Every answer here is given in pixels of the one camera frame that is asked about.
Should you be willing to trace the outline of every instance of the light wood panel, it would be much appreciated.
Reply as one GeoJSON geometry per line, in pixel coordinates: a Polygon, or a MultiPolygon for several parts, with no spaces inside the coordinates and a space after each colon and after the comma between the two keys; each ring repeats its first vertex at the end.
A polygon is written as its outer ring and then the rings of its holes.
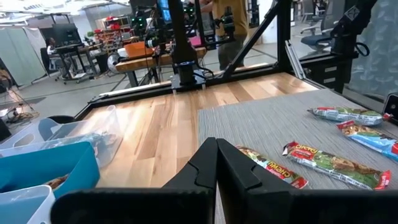
{"type": "MultiPolygon", "coordinates": [[[[286,73],[116,105],[124,139],[98,187],[161,187],[198,149],[200,109],[316,90],[286,73]]],[[[88,116],[98,119],[104,108],[88,116]]]]}
{"type": "MultiPolygon", "coordinates": [[[[197,51],[198,58],[203,58],[206,54],[206,48],[200,47],[195,49],[197,51]]],[[[172,58],[169,54],[162,55],[160,57],[161,65],[170,65],[172,63],[172,58]]],[[[138,70],[140,68],[154,67],[156,66],[156,59],[153,57],[140,58],[137,60],[131,60],[128,62],[120,62],[116,65],[116,70],[119,72],[128,72],[133,70],[138,70]]]]}

